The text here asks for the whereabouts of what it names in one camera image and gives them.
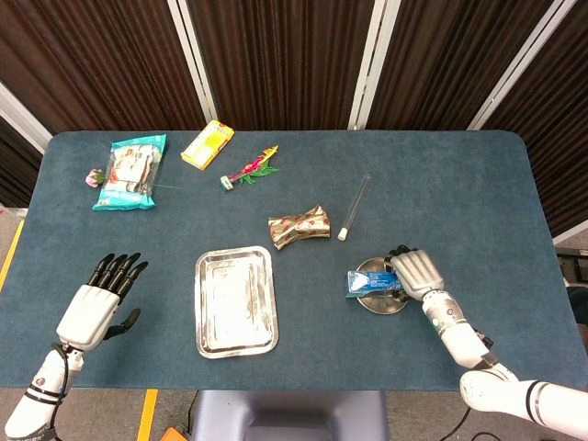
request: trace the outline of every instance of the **round metal dish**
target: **round metal dish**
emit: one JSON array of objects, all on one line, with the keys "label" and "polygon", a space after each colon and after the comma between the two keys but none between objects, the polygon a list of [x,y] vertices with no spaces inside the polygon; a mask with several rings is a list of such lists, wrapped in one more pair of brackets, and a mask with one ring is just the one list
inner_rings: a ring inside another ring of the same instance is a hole
[{"label": "round metal dish", "polygon": [[[368,259],[366,262],[361,264],[357,271],[385,271],[386,264],[384,263],[383,257],[374,257]],[[376,314],[393,314],[400,311],[406,306],[406,300],[396,300],[392,297],[393,291],[383,291],[381,295],[372,297],[357,298],[357,301],[372,312]]]}]

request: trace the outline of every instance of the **small yellow carton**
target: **small yellow carton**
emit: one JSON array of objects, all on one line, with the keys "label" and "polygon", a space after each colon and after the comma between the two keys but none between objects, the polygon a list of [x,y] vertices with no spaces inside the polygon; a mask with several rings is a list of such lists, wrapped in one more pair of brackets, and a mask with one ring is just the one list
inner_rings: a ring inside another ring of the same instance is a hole
[{"label": "small yellow carton", "polygon": [[204,170],[234,134],[235,130],[213,119],[182,152],[182,159]]}]

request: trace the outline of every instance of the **small metal plate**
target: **small metal plate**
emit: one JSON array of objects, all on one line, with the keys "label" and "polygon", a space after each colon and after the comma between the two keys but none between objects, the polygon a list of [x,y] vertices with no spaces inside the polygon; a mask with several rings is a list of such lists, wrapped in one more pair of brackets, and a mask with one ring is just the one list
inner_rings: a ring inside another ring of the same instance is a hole
[{"label": "small metal plate", "polygon": [[196,346],[206,358],[263,354],[277,344],[272,262],[261,246],[196,262]]},{"label": "small metal plate", "polygon": [[[386,264],[383,257],[374,257],[361,264],[357,271],[385,271]],[[383,291],[381,295],[371,297],[358,297],[361,306],[376,314],[393,314],[406,306],[406,300],[396,300],[392,297],[392,291]]]}]

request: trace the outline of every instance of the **blue tablecloth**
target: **blue tablecloth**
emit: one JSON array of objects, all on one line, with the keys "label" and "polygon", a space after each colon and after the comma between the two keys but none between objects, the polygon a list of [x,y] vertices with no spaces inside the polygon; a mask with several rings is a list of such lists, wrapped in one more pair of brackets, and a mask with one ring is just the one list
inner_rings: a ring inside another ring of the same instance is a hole
[{"label": "blue tablecloth", "polygon": [[[513,133],[238,132],[202,172],[180,160],[196,133],[168,132],[157,206],[93,212],[88,170],[106,166],[112,141],[142,134],[81,131],[51,141],[0,295],[0,386],[30,382],[100,258],[140,251],[150,266],[117,317],[139,307],[141,318],[85,356],[78,386],[454,390],[462,369],[420,304],[378,316],[345,299],[346,271],[399,243],[430,253],[471,323],[521,379],[588,381],[525,145]],[[279,173],[222,189],[220,176],[273,144]],[[334,236],[367,173],[372,187],[341,243]],[[333,238],[277,251],[267,217],[316,204]],[[272,255],[279,342],[261,356],[208,360],[195,345],[195,262],[247,245]]]}]

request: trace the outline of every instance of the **brown curtain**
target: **brown curtain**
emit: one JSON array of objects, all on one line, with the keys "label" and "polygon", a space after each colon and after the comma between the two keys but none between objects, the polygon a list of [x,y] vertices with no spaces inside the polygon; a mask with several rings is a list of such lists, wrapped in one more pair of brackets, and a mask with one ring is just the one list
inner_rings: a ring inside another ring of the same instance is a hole
[{"label": "brown curtain", "polygon": [[407,0],[368,129],[464,130],[551,0]]},{"label": "brown curtain", "polygon": [[525,140],[554,236],[588,220],[588,2],[576,3],[484,129]]},{"label": "brown curtain", "polygon": [[190,0],[219,118],[346,129],[374,0]]},{"label": "brown curtain", "polygon": [[205,124],[165,0],[5,0],[0,59],[52,133]]},{"label": "brown curtain", "polygon": [[0,203],[28,207],[41,154],[3,118],[0,118]]}]

